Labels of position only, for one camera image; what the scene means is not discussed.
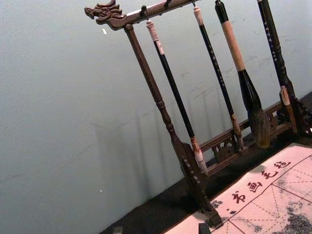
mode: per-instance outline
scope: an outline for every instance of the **large calligraphy brush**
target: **large calligraphy brush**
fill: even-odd
[[[236,119],[236,116],[234,114],[233,107],[232,107],[232,104],[231,104],[231,101],[230,101],[230,98],[229,98],[229,94],[228,94],[228,91],[226,90],[225,83],[224,83],[224,80],[223,80],[223,77],[222,77],[222,74],[221,74],[218,62],[216,60],[213,47],[212,47],[212,45],[210,43],[210,40],[209,40],[207,31],[206,31],[206,28],[205,28],[205,25],[204,25],[203,18],[201,16],[200,8],[196,7],[195,1],[192,1],[192,2],[193,2],[193,5],[194,5],[194,14],[195,14],[196,20],[198,22],[201,34],[202,34],[203,39],[205,41],[205,44],[206,44],[206,47],[207,47],[207,50],[208,50],[211,62],[212,62],[213,67],[214,67],[214,71],[215,71],[216,77],[218,78],[218,81],[219,81],[219,84],[220,84],[220,87],[221,87],[221,91],[222,91],[222,94],[223,94],[226,106],[227,106],[229,114],[230,114],[230,118],[231,118],[234,134],[235,134],[235,136],[237,138],[239,148],[243,151],[244,150],[244,142],[243,142],[243,139],[242,139],[242,133],[241,133],[241,130],[239,128],[239,124],[238,124],[238,121]]]
[[[226,41],[238,72],[240,89],[246,110],[248,112],[250,129],[255,138],[256,144],[262,148],[268,148],[270,145],[269,120],[266,113],[262,109],[258,93],[246,71],[231,23],[225,10],[225,6],[220,0],[215,1],[215,10],[222,25]]]
[[[207,170],[207,166],[206,166],[206,163],[205,163],[205,160],[204,160],[203,153],[202,153],[202,151],[200,149],[200,146],[198,144],[198,141],[197,141],[197,139],[195,137],[193,128],[191,126],[190,120],[189,120],[188,115],[186,113],[186,110],[184,108],[184,105],[183,105],[183,102],[182,102],[179,90],[178,90],[178,88],[176,86],[175,79],[174,79],[174,77],[172,75],[172,72],[170,70],[169,64],[167,62],[164,50],[163,50],[163,48],[161,46],[161,43],[160,43],[160,40],[158,38],[157,32],[155,30],[154,24],[150,20],[148,20],[146,24],[147,24],[146,27],[148,28],[148,30],[149,30],[149,32],[151,34],[152,40],[154,42],[154,45],[155,45],[155,48],[157,50],[157,53],[158,53],[159,59],[161,61],[161,64],[163,66],[163,69],[164,69],[164,71],[166,73],[166,76],[168,78],[168,81],[169,81],[169,84],[171,86],[172,92],[173,92],[173,94],[175,96],[176,103],[177,103],[177,105],[179,107],[179,110],[180,110],[180,112],[182,114],[182,118],[183,118],[185,127],[186,127],[187,132],[189,134],[189,137],[191,139],[191,143],[192,143],[192,147],[193,147],[193,151],[194,151],[194,154],[195,154],[196,161],[197,161],[201,171],[206,176],[208,176],[208,170]]]
[[[257,1],[263,21],[263,26],[270,46],[278,82],[281,87],[282,100],[289,114],[290,121],[292,124],[292,130],[294,133],[297,133],[297,125],[293,114],[293,108],[290,103],[289,92],[287,89],[289,85],[291,86],[291,89],[293,89],[293,85],[287,77],[285,62],[282,56],[281,46],[279,43],[277,31],[272,17],[270,5],[268,0],[257,0]]]

